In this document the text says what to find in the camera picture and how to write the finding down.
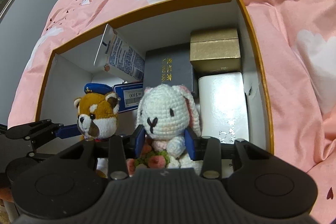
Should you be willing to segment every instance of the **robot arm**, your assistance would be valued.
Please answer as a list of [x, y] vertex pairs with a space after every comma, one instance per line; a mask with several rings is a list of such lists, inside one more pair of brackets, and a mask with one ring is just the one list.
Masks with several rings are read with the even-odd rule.
[[[22, 125], [6, 136], [43, 143], [41, 135], [52, 138], [51, 128], [57, 128], [51, 121]], [[201, 176], [193, 169], [140, 169], [129, 177], [126, 158], [139, 156], [144, 138], [139, 125], [130, 136], [88, 138], [46, 159], [25, 157], [35, 164], [12, 182], [21, 214], [16, 223], [157, 224], [164, 217], [167, 223], [316, 224], [309, 217], [317, 197], [312, 178], [253, 144], [221, 144], [187, 128], [190, 158], [204, 160]], [[94, 172], [99, 157], [109, 159], [107, 179]], [[232, 160], [227, 179], [221, 178], [221, 159]]]

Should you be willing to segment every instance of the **white crocheted rabbit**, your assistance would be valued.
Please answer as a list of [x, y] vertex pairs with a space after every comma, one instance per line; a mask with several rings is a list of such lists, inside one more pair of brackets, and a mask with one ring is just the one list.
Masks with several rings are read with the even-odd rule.
[[185, 153], [184, 130], [190, 126], [201, 135], [194, 98], [186, 87], [162, 84], [147, 88], [138, 107], [136, 126], [139, 124], [154, 140], [154, 150], [166, 150], [170, 155], [168, 168], [194, 167], [199, 173], [202, 163]]

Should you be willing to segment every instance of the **pink blanket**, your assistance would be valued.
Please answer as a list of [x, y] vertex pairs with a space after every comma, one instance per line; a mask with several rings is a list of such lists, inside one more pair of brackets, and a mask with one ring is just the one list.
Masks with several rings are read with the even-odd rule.
[[[9, 127], [34, 120], [51, 51], [103, 22], [163, 0], [59, 0], [22, 75]], [[244, 0], [272, 104], [275, 154], [308, 172], [319, 195], [312, 215], [336, 218], [336, 1]]]

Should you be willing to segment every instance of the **price tag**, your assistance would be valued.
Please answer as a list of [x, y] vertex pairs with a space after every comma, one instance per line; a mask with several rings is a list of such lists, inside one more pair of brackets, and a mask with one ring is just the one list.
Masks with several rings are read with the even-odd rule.
[[142, 98], [142, 83], [127, 83], [114, 85], [114, 91], [118, 94], [119, 113], [138, 108]]

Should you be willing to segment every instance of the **white box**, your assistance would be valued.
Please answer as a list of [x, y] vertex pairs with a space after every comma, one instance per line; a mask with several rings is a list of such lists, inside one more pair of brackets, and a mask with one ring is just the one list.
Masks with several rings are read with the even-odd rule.
[[[249, 140], [249, 125], [240, 72], [209, 75], [198, 80], [202, 136], [233, 144], [235, 139]], [[232, 174], [231, 160], [222, 160], [222, 176]]]
[[144, 58], [108, 24], [93, 65], [130, 83], [143, 79]]

